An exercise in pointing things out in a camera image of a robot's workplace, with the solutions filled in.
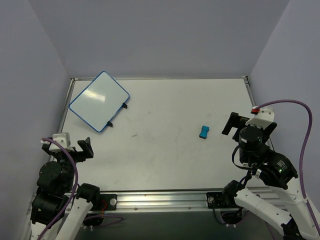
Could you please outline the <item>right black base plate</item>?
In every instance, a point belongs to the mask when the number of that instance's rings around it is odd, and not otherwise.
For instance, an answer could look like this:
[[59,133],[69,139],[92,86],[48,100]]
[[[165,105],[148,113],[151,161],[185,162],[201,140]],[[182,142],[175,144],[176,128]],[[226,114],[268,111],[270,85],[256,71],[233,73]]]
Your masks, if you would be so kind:
[[209,209],[231,209],[238,207],[230,195],[221,191],[207,192],[206,200]]

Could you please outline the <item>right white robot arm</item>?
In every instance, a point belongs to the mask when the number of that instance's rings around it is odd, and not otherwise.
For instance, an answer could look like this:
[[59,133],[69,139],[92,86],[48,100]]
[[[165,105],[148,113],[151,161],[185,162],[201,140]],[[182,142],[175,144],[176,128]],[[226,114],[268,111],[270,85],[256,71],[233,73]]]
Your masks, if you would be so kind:
[[[236,112],[230,114],[222,134],[228,135],[232,128],[236,129],[232,138],[237,146],[232,155],[239,153],[239,168],[246,170],[247,175],[244,180],[232,180],[223,188],[223,203],[250,211],[275,228],[285,240],[318,240],[320,213],[303,193],[301,177],[286,156],[266,144],[276,126],[270,110],[265,109],[253,118]],[[245,181],[251,177],[271,189],[285,210],[250,191]]]

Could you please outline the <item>blue whiteboard eraser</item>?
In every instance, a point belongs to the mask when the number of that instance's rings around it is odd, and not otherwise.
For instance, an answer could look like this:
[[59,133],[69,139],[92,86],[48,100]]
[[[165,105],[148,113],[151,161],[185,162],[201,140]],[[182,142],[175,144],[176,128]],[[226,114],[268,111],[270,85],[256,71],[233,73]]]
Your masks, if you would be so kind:
[[200,137],[201,139],[206,139],[206,138],[208,137],[208,132],[209,132],[209,130],[210,130],[210,128],[209,128],[208,126],[203,125],[203,126],[201,127],[201,131],[200,131],[200,133],[199,133],[199,137]]

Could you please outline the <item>aluminium front rail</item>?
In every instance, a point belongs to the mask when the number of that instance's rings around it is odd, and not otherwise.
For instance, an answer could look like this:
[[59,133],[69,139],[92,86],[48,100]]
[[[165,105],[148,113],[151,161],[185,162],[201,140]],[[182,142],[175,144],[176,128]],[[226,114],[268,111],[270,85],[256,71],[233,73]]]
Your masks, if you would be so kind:
[[[213,209],[207,206],[207,192],[221,192],[220,189],[200,190],[143,190],[143,191],[102,191],[101,194],[116,194],[116,210],[103,213],[178,213],[178,212],[210,212]],[[251,189],[268,203],[285,209],[279,197],[266,187]],[[83,199],[75,199],[69,203],[65,214],[70,213],[101,213],[101,211],[89,211],[92,203]]]

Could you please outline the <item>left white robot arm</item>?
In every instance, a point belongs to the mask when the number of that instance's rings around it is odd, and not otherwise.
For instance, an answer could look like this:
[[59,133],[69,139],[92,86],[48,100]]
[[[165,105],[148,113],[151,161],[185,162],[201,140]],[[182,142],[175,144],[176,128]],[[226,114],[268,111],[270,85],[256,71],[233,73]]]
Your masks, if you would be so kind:
[[90,210],[100,206],[100,189],[79,185],[77,163],[94,156],[91,139],[71,145],[68,133],[42,138],[42,150],[53,157],[39,170],[36,196],[31,203],[32,240],[73,240]]

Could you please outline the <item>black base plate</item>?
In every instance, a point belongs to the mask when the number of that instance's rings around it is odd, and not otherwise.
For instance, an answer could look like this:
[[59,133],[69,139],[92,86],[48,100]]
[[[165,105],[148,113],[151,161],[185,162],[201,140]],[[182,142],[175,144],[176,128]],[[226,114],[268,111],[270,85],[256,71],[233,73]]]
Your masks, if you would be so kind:
[[238,207],[230,195],[221,191],[207,192],[206,200],[209,209],[231,209]]
[[91,211],[115,211],[117,209],[117,197],[116,194],[100,194],[93,203]]

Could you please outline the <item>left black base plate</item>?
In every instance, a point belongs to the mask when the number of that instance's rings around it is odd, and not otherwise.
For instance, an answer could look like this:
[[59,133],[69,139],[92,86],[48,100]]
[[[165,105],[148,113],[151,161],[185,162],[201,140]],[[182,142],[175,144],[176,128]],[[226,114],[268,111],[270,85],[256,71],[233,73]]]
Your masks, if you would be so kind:
[[117,197],[116,194],[100,194],[93,203],[91,211],[115,211],[117,209]]

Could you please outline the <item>blue framed small whiteboard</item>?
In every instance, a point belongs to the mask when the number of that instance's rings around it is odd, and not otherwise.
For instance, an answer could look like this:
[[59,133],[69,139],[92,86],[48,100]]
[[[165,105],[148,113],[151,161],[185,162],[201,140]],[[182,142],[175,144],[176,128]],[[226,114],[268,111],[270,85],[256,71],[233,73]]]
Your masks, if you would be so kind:
[[103,71],[70,102],[68,108],[101,133],[122,103],[127,104],[129,99],[128,91]]

